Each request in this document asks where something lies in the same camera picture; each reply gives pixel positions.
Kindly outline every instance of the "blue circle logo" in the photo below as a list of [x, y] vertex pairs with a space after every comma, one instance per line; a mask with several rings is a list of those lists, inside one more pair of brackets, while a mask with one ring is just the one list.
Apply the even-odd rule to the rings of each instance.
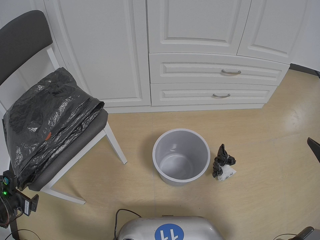
[[176, 224], [164, 224], [157, 228], [154, 238], [155, 240], [183, 240], [184, 233]]

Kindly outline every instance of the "white tissue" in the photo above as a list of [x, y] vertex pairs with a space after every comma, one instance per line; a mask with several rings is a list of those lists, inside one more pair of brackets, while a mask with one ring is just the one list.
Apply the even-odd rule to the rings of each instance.
[[222, 175], [218, 176], [218, 180], [220, 182], [225, 181], [227, 178], [230, 178], [237, 171], [230, 167], [230, 165], [226, 164], [222, 167]]

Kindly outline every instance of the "chair seat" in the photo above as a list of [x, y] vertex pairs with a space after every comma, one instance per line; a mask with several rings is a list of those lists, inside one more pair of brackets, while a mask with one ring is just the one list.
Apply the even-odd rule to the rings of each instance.
[[107, 124], [108, 113], [104, 109], [92, 120], [84, 132], [72, 142], [28, 187], [40, 191], [54, 176], [80, 152]]

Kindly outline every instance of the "black plastic bag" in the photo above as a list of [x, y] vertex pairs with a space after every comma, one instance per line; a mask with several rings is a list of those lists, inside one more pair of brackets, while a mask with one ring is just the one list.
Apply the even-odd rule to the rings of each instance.
[[33, 182], [82, 134], [103, 106], [64, 68], [27, 90], [2, 120], [19, 189]]
[[214, 159], [212, 176], [215, 178], [223, 174], [222, 167], [225, 165], [234, 165], [236, 160], [233, 156], [228, 155], [224, 149], [224, 144], [221, 144], [218, 150], [218, 155]]

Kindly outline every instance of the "dark baseboard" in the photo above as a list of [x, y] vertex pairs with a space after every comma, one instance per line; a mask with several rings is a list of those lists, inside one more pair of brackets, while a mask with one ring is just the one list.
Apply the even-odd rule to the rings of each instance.
[[311, 75], [314, 75], [314, 76], [318, 76], [320, 78], [320, 74], [319, 74], [318, 71], [313, 70], [313, 69], [308, 68], [308, 67], [305, 67], [305, 66], [300, 66], [300, 65], [291, 63], [289, 69], [290, 70], [296, 70], [296, 71], [304, 72], [304, 73], [311, 74]]
[[[14, 172], [11, 163], [10, 163], [9, 170], [10, 170], [11, 172]], [[12, 237], [13, 237], [15, 240], [20, 240], [19, 232], [16, 231], [16, 230], [18, 230], [17, 220], [14, 220], [13, 222], [10, 223], [10, 229], [11, 229], [11, 233], [13, 232], [13, 233], [12, 233]]]

